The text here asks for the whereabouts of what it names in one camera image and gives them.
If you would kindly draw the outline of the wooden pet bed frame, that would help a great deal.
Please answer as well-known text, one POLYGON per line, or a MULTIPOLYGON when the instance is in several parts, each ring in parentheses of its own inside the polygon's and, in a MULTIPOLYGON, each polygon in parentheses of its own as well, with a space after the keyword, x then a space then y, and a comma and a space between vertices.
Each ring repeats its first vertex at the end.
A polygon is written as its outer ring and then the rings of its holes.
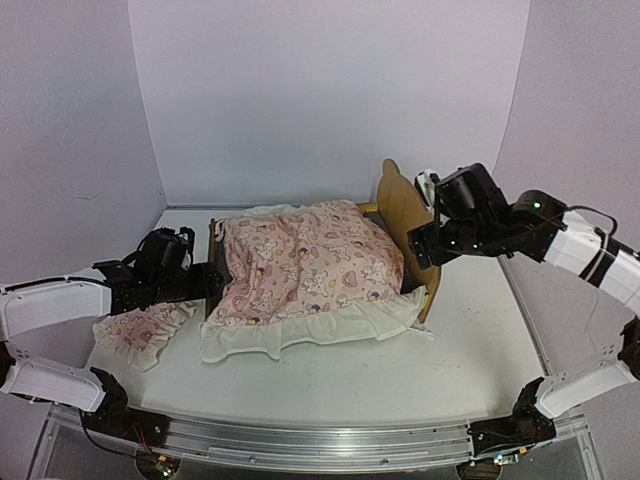
POLYGON ((431 216, 422 205, 419 194, 405 178, 392 160, 383 163, 383 174, 378 185, 376 200, 372 204, 357 204, 362 213, 377 211, 388 229, 388 234, 401 250, 405 265, 411 274, 428 289, 428 299, 420 313, 418 324, 425 321, 440 281, 440 272, 435 267, 419 268, 408 245, 407 233, 428 221, 431 216))

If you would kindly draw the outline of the pink unicorn print blanket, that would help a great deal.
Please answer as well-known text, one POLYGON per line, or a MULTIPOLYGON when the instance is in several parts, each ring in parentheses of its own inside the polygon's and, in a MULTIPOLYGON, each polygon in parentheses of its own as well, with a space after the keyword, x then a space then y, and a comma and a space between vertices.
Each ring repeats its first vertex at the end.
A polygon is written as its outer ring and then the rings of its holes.
POLYGON ((277 360, 305 342, 383 341, 426 306, 426 286, 401 293, 401 250, 353 202, 256 207, 221 225, 233 280, 201 325, 205 363, 242 353, 277 360))

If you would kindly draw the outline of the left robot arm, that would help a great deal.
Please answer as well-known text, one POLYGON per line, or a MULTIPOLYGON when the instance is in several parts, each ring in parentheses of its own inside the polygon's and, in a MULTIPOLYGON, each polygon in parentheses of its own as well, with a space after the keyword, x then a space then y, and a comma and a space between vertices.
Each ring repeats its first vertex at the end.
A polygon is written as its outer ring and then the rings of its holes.
POLYGON ((208 262, 150 277, 120 261, 94 268, 101 279, 64 276, 1 289, 1 392, 94 412, 110 435, 123 437, 134 428, 134 415, 118 400, 106 398, 117 388, 108 373, 34 357, 12 339, 71 320, 119 315, 159 303, 219 300, 223 276, 208 262))

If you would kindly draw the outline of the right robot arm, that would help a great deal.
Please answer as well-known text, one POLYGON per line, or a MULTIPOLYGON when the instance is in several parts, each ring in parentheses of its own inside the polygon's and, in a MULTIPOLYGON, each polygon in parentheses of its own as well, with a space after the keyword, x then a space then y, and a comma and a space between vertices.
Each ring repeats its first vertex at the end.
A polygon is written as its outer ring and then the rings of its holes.
MULTIPOLYGON (((564 269, 639 311, 639 254, 583 217, 585 207, 569 206, 540 190, 508 203, 486 168, 473 164, 441 178, 418 174, 414 186, 432 219, 408 233, 420 268, 443 266, 461 256, 513 257, 564 269)), ((533 405, 509 414, 503 433, 524 443, 540 430, 543 417, 555 419, 572 407, 639 379, 639 320, 622 331, 621 348, 575 373, 548 376, 528 385, 533 405)))

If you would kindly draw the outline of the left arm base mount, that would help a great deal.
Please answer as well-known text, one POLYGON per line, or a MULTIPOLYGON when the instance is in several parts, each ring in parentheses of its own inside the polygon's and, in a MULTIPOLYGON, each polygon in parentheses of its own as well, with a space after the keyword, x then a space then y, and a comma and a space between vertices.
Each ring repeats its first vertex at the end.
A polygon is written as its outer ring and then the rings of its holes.
POLYGON ((167 440, 170 419, 160 413, 126 407, 121 412, 81 412, 81 424, 92 432, 159 448, 167 440))

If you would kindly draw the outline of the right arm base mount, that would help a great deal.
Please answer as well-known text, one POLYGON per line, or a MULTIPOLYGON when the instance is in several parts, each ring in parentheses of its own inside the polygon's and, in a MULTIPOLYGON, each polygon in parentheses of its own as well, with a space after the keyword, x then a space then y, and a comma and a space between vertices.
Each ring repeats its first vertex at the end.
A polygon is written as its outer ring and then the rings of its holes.
POLYGON ((467 430, 476 458, 513 452, 556 437, 552 420, 513 415, 472 422, 467 430))

